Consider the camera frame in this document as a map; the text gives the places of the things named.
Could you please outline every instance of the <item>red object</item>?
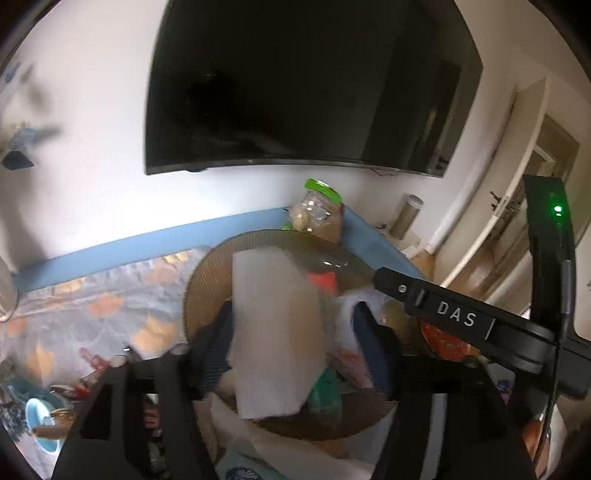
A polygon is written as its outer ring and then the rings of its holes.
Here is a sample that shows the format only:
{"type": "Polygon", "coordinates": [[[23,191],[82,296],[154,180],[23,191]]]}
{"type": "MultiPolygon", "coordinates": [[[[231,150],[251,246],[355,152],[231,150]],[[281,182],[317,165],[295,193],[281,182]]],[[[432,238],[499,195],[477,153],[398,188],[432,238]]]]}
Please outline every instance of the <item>red object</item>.
{"type": "Polygon", "coordinates": [[[104,372],[109,366],[109,362],[100,355],[92,355],[86,347],[80,347],[78,350],[80,356],[88,362],[88,364],[99,372],[104,372]]]}
{"type": "Polygon", "coordinates": [[[420,321],[420,325],[423,338],[439,357],[452,362],[462,362],[467,357],[470,352],[468,343],[423,320],[420,321]]]}
{"type": "Polygon", "coordinates": [[[335,297],[339,295],[335,272],[308,273],[308,281],[326,293],[330,293],[335,297]]]}

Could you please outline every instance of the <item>white plastic bag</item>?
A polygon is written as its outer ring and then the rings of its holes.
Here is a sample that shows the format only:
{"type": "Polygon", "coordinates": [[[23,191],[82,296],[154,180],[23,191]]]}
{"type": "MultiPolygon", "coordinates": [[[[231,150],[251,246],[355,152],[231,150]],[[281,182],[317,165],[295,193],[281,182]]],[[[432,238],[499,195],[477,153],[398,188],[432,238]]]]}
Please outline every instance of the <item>white plastic bag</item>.
{"type": "Polygon", "coordinates": [[[219,445],[263,460],[290,480],[368,480],[370,463],[331,457],[303,440],[281,437],[242,420],[211,394],[212,422],[219,445]]]}
{"type": "Polygon", "coordinates": [[[329,351],[331,363],[341,375],[359,388],[372,388],[373,383],[353,329],[353,310],[359,302],[364,301],[376,322],[385,325],[384,306],[390,300],[392,298],[372,287],[350,290],[336,299],[338,313],[333,345],[329,351]]]}

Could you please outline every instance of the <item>plastic bag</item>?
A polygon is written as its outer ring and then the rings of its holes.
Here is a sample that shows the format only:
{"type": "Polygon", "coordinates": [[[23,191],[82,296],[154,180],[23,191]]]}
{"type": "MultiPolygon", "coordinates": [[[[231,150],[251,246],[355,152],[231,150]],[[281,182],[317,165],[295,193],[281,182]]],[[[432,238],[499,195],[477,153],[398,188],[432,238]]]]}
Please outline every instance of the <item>plastic bag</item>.
{"type": "Polygon", "coordinates": [[[353,310],[364,301],[376,322],[385,325],[384,306],[392,298],[372,288],[350,290],[336,299],[338,313],[335,318],[335,335],[329,350],[335,370],[359,388],[372,388],[372,377],[363,358],[361,346],[353,331],[353,310]]]}

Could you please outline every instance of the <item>blue fabric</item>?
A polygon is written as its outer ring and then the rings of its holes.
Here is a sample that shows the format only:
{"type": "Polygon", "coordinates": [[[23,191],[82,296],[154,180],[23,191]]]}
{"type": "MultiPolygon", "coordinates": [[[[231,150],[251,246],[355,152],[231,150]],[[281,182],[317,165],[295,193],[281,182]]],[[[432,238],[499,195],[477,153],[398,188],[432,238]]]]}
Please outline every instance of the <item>blue fabric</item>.
{"type": "MultiPolygon", "coordinates": [[[[286,220],[285,209],[275,208],[144,233],[25,267],[14,281],[22,293],[37,290],[194,247],[215,247],[240,233],[280,229],[286,220]]],[[[345,209],[344,224],[342,245],[370,267],[388,267],[405,275],[423,278],[420,271],[381,233],[348,208],[345,209]]]]}

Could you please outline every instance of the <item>wall-mounted tv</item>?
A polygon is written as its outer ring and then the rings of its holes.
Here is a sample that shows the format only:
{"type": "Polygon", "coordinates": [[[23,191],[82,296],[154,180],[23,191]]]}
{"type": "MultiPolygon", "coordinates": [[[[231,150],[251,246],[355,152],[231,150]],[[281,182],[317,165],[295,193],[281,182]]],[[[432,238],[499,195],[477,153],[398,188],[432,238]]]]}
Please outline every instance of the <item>wall-mounted tv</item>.
{"type": "Polygon", "coordinates": [[[454,0],[171,0],[146,172],[335,164],[442,176],[481,72],[454,0]]]}

